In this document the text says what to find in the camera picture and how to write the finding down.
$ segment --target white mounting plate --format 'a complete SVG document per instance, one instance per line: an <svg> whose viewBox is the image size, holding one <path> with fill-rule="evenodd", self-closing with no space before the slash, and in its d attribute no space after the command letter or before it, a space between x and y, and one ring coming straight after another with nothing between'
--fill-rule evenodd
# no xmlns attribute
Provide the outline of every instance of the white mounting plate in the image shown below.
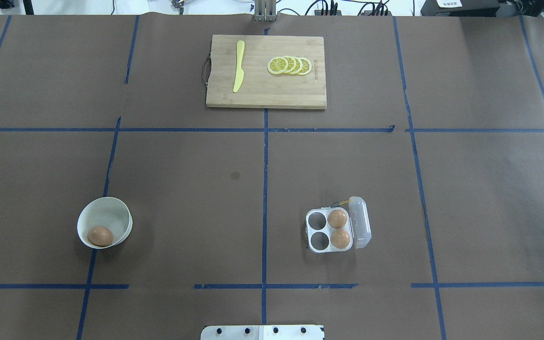
<svg viewBox="0 0 544 340"><path fill-rule="evenodd" d="M322 325L207 326L201 340L324 340Z"/></svg>

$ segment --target white bracket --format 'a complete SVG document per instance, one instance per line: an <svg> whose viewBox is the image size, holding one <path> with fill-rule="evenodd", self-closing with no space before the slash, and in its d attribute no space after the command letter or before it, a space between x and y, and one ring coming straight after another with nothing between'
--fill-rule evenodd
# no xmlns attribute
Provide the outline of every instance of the white bracket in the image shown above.
<svg viewBox="0 0 544 340"><path fill-rule="evenodd" d="M321 325L208 326L201 340L324 340Z"/></svg>
<svg viewBox="0 0 544 340"><path fill-rule="evenodd" d="M276 21L276 0L255 0L255 21Z"/></svg>

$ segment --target cutting board handle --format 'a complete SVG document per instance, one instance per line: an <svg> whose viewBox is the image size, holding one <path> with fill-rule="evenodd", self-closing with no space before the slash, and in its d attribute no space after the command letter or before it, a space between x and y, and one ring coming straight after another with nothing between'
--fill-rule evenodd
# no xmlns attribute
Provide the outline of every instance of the cutting board handle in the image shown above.
<svg viewBox="0 0 544 340"><path fill-rule="evenodd" d="M201 71L201 78L203 78L205 87L209 86L209 76L207 76L207 79L205 79L205 68L207 67L207 62L209 62L209 75L211 76L211 52L209 52L209 56L207 56L205 62L203 62L203 70Z"/></svg>

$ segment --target white label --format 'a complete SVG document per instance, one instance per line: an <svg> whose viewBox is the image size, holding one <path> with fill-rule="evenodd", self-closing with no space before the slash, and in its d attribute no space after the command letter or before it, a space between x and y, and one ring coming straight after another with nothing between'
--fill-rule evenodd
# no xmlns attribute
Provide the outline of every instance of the white label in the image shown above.
<svg viewBox="0 0 544 340"><path fill-rule="evenodd" d="M436 0L438 6L444 9L451 9L455 7L463 7L460 0Z"/></svg>

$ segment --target plastic egg container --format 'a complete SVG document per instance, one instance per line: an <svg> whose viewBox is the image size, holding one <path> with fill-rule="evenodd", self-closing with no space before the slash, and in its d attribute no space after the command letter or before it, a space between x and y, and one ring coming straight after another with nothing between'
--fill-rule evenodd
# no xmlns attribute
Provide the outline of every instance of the plastic egg container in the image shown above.
<svg viewBox="0 0 544 340"><path fill-rule="evenodd" d="M364 248L371 241L371 224L365 201L349 199L348 211L342 207L322 207L306 214L308 248L316 254L345 252L354 243Z"/></svg>

